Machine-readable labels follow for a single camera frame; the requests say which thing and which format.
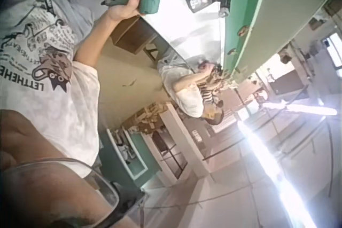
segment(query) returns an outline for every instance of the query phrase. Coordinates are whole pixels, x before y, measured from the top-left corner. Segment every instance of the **eyeglasses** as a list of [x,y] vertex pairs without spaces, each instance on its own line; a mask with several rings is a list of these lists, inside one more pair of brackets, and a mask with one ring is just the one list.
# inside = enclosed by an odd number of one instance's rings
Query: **eyeglasses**
[[68,158],[7,169],[1,175],[1,186],[17,216],[33,227],[46,228],[111,227],[145,195],[108,182],[87,164]]

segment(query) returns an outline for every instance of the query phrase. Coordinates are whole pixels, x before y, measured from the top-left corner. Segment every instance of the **white t-shirt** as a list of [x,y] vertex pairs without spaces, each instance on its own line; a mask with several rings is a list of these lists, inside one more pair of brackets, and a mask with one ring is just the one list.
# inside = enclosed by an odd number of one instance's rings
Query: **white t-shirt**
[[73,60],[75,35],[51,0],[0,14],[0,108],[12,109],[66,157],[93,165],[99,149],[99,82]]
[[180,78],[193,74],[189,69],[165,65],[159,70],[162,82],[168,94],[179,105],[180,109],[191,117],[203,114],[203,99],[197,85],[191,84],[179,92],[173,90],[173,84]]

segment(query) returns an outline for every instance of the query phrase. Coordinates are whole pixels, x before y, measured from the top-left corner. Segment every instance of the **man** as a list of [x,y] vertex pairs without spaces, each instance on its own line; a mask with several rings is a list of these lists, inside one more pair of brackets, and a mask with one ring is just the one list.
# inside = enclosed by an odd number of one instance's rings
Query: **man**
[[210,125],[220,124],[224,113],[213,102],[204,101],[198,85],[206,81],[214,67],[206,62],[200,65],[198,73],[193,73],[172,48],[157,65],[166,91],[180,109],[190,117],[203,117]]
[[139,15],[139,0],[108,10],[101,2],[4,0],[0,109],[11,124],[1,127],[2,170],[62,157],[93,165],[99,149],[95,66],[118,23]]

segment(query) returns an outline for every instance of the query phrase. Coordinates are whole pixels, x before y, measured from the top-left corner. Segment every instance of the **floor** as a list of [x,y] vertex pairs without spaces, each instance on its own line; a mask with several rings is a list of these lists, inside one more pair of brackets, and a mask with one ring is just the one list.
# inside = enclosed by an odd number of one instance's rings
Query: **floor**
[[141,108],[168,99],[154,63],[143,51],[131,54],[108,39],[97,70],[100,131],[117,128]]

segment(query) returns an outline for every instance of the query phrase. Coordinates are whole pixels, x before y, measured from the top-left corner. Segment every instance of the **hand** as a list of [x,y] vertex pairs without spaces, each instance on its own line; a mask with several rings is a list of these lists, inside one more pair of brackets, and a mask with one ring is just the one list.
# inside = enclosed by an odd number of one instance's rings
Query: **hand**
[[210,62],[206,62],[205,64],[200,66],[199,72],[204,73],[207,76],[209,76],[214,68],[215,68],[215,64],[212,64]]
[[116,5],[108,9],[108,16],[113,21],[122,21],[133,16],[140,15],[137,8],[140,0],[129,0],[127,5]]

